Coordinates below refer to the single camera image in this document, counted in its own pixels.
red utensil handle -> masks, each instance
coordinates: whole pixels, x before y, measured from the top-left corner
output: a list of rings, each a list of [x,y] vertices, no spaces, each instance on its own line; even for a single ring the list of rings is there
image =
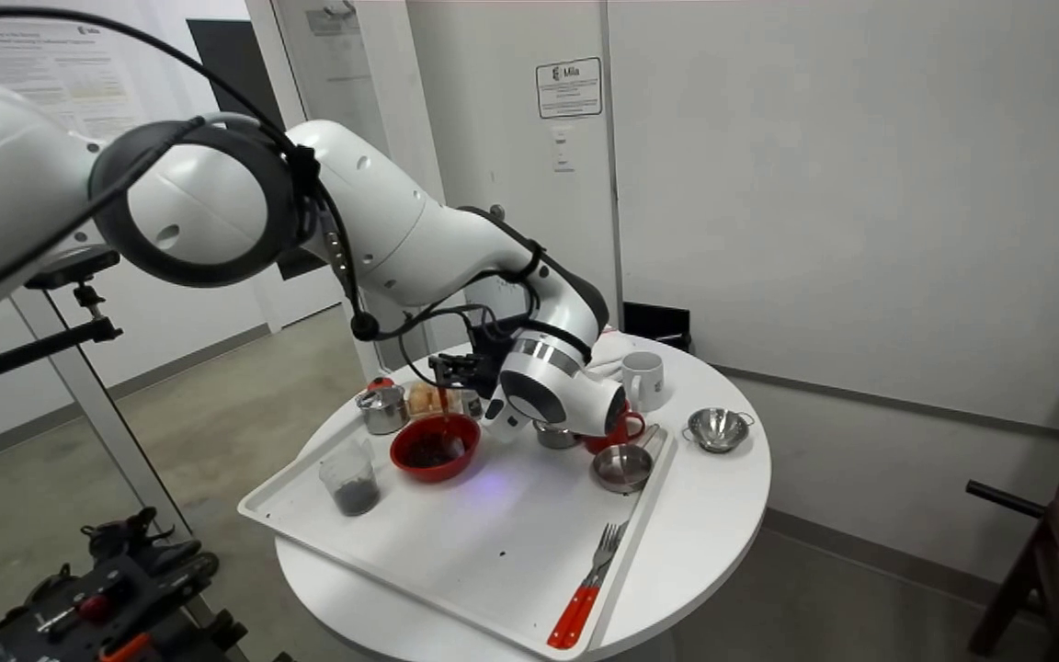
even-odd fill
[[[551,631],[549,643],[551,647],[575,647],[582,627],[588,624],[588,615],[593,615],[595,598],[598,598],[598,583],[582,583],[570,595],[567,609],[560,615],[556,631]]]

clear glass cup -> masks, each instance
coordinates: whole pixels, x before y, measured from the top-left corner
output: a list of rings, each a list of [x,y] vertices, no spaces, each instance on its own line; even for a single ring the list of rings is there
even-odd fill
[[[317,462],[317,475],[344,519],[359,519],[381,501],[371,442],[349,438]]]
[[[654,410],[667,392],[667,360],[658,351],[629,351],[621,364],[621,386],[636,410]]]

black cable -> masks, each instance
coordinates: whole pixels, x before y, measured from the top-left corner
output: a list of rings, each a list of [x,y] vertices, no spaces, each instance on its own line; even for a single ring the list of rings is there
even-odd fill
[[[437,386],[437,391],[448,391],[443,381],[425,378],[425,376],[419,371],[419,364],[415,364],[410,351],[409,351],[403,334],[397,334],[397,351],[403,355],[403,364],[410,367],[410,376],[415,376],[419,381]]]
[[[415,315],[409,315],[399,326],[379,334],[379,337],[403,337],[409,332],[415,332],[419,324],[435,321],[435,315],[452,315],[452,311],[488,311],[495,321],[495,311],[488,305],[448,305],[448,308],[424,308]]]
[[[467,332],[467,334],[473,334],[473,326],[472,326],[467,311],[457,311],[457,315],[461,315],[463,332]]]
[[[529,321],[538,311],[539,296],[529,284],[522,284],[522,291],[527,291],[527,321]]]
[[[228,84],[219,72],[206,68],[198,58],[182,55],[179,49],[137,28],[137,27],[125,27],[125,23],[115,23],[108,14],[89,14],[89,9],[67,9],[67,7],[21,7],[21,2],[0,2],[0,17],[50,17],[50,23],[89,23],[89,27],[104,27],[104,28],[115,28],[115,31],[125,31],[168,58],[177,58],[179,66],[193,68],[198,78],[206,78],[211,84],[218,84],[223,95],[230,95],[245,115],[255,115],[262,122],[262,128],[269,128],[272,138],[279,138],[279,148],[290,148],[290,138],[282,136],[282,128],[258,105],[251,104],[235,84]]]
[[[153,143],[149,150],[142,150],[137,156],[137,165],[115,181],[108,192],[100,192],[97,197],[89,197],[83,210],[78,210],[78,217],[62,220],[55,229],[50,240],[35,242],[32,250],[19,253],[14,261],[0,263],[0,284],[24,267],[29,261],[44,258],[46,250],[55,250],[72,229],[81,229],[89,217],[97,217],[104,207],[111,207],[121,192],[127,192],[168,148],[177,148],[182,136],[191,136],[198,126],[206,126],[201,118],[182,122],[177,131],[168,131],[162,143]]]
[[[358,301],[358,273],[354,273],[354,246],[349,246],[349,235],[344,235],[338,203],[334,203],[334,196],[331,196],[321,181],[317,181],[317,203],[321,203],[321,210],[331,212],[331,217],[321,212],[321,229],[325,229],[325,240],[321,240],[321,242],[328,246],[328,231],[334,229],[338,250],[343,250],[343,263],[338,263],[334,253],[328,253],[328,258],[331,258],[331,267],[334,267],[334,277],[338,277],[338,284],[343,284],[343,291],[344,291],[344,296],[349,296],[349,308],[359,311],[359,301]]]
[[[500,324],[495,311],[488,305],[483,305],[483,324]]]

white tray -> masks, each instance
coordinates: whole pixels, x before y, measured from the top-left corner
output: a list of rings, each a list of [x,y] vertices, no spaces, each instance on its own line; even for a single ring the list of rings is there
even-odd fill
[[[359,519],[344,519],[317,479],[317,462],[349,438],[371,445],[381,481],[381,501]],[[488,427],[472,469],[443,485],[409,481],[385,447],[390,438],[349,422],[245,492],[240,513],[539,657],[582,657],[633,561],[676,442],[667,432],[652,445],[658,462],[641,496],[598,489],[584,447],[539,447],[527,427]],[[626,519],[582,639],[570,649],[549,647],[604,527]]]

paper sign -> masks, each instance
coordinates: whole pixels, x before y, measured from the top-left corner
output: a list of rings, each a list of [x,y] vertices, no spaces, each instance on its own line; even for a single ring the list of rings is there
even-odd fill
[[[532,68],[532,78],[538,78],[538,115],[544,122],[604,115],[598,58],[544,61]]]
[[[111,138],[137,122],[117,36],[70,23],[0,23],[0,84],[70,131]]]

